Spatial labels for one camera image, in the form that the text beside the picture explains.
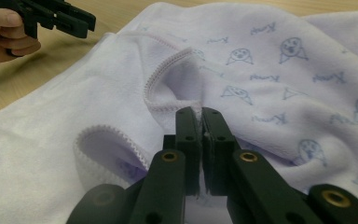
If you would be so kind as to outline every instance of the black tool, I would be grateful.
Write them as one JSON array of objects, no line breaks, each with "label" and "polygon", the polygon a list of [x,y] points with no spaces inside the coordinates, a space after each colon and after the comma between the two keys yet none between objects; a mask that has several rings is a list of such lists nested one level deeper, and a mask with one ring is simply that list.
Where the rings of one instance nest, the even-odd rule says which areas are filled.
[{"label": "black tool", "polygon": [[91,189],[67,224],[183,224],[185,196],[200,190],[201,155],[207,190],[227,196],[234,224],[358,224],[358,199],[345,189],[292,189],[260,153],[240,148],[220,112],[203,108],[201,122],[190,107],[179,110],[176,135],[164,136],[147,176],[127,189]]},{"label": "black tool", "polygon": [[88,30],[94,31],[96,18],[64,0],[0,0],[0,8],[8,8],[22,16],[25,33],[37,38],[37,24],[79,38],[86,38]]}]

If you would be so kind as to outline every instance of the baby blanket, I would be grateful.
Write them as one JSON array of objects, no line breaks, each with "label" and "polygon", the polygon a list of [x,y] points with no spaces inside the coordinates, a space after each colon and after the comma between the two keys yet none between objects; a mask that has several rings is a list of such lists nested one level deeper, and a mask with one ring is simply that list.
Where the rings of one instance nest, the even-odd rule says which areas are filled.
[{"label": "baby blanket", "polygon": [[[186,106],[219,110],[292,187],[358,197],[358,12],[148,7],[0,111],[0,223],[65,223],[86,190],[142,178]],[[186,223],[230,223],[225,198],[188,197]]]}]

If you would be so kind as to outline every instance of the human hand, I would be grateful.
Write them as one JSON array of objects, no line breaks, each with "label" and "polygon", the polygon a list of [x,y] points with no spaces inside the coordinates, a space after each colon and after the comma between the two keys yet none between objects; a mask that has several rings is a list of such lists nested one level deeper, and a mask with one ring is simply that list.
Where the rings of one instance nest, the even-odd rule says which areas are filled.
[{"label": "human hand", "polygon": [[[0,8],[0,63],[16,59],[39,50],[37,39],[24,33],[21,16],[10,9]],[[7,54],[7,49],[15,56]]]}]

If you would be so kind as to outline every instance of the white cloth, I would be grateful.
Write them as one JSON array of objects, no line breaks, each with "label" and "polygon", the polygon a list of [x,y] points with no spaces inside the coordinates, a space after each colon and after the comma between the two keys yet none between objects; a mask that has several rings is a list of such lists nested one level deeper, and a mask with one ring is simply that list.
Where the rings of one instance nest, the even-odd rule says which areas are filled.
[{"label": "white cloth", "polygon": [[[294,188],[358,197],[358,12],[148,7],[0,111],[0,223],[64,223],[91,187],[127,187],[185,106],[222,112]],[[186,222],[229,223],[224,199],[189,197]]]}]

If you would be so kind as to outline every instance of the wooden table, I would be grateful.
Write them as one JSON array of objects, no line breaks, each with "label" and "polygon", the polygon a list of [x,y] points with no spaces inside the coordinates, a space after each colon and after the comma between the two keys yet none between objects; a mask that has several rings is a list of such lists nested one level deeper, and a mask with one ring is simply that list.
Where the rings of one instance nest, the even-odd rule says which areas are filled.
[{"label": "wooden table", "polygon": [[[56,30],[39,29],[42,49],[37,53],[0,63],[0,109],[37,89],[84,56],[106,32],[116,33],[154,0],[67,0],[97,17],[96,31],[77,39]],[[222,2],[218,0],[168,0],[181,7]],[[358,10],[358,0],[258,0],[231,1],[266,4],[297,16]]]}]

